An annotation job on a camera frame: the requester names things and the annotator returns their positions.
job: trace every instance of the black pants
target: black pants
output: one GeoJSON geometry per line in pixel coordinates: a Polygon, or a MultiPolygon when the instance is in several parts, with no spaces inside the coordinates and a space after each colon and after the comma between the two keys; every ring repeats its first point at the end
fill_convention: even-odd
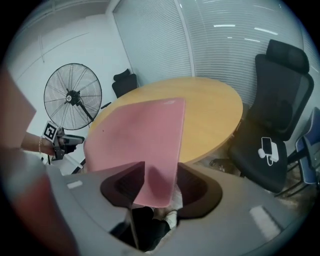
{"type": "MultiPolygon", "coordinates": [[[[151,251],[160,240],[169,232],[170,226],[164,220],[152,219],[154,212],[150,207],[132,210],[133,223],[138,239],[139,249],[143,252],[151,251]]],[[[123,242],[135,247],[135,242],[129,226],[119,237],[123,242]]]]}

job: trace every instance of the black office chair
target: black office chair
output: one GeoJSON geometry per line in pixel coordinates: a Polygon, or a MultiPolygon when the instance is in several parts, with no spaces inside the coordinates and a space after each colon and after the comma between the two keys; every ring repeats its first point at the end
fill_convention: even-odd
{"type": "Polygon", "coordinates": [[[116,74],[113,80],[115,82],[112,84],[112,88],[117,98],[138,87],[137,76],[136,74],[130,74],[129,69],[120,74],[116,74]]]}
{"type": "Polygon", "coordinates": [[[266,54],[255,57],[257,90],[247,117],[241,122],[228,155],[241,174],[266,190],[279,193],[287,176],[290,139],[311,96],[314,81],[303,50],[270,40],[266,54]],[[260,158],[261,138],[276,143],[279,161],[271,166],[260,158]]]}

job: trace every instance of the table top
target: table top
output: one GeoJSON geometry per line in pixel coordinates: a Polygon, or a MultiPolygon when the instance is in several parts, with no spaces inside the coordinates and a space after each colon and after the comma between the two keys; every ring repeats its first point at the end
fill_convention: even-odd
{"type": "Polygon", "coordinates": [[[121,96],[95,118],[89,133],[117,107],[176,97],[185,99],[179,162],[194,163],[218,149],[241,120],[242,100],[231,86],[210,78],[180,77],[147,84],[121,96]]]}

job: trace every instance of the bracelet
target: bracelet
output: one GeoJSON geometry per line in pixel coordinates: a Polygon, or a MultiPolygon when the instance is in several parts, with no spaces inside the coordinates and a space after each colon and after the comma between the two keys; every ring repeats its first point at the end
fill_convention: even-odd
{"type": "Polygon", "coordinates": [[[41,136],[40,139],[39,139],[39,153],[40,153],[40,154],[42,154],[42,152],[41,152],[42,139],[43,139],[43,137],[41,136]]]}

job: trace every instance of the electric fan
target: electric fan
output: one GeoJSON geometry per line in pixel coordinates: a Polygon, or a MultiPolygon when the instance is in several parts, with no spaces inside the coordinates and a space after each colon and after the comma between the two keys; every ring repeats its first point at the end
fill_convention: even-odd
{"type": "Polygon", "coordinates": [[[94,121],[101,106],[102,91],[90,68],[70,63],[50,76],[43,99],[52,122],[66,130],[78,130],[94,121]]]}

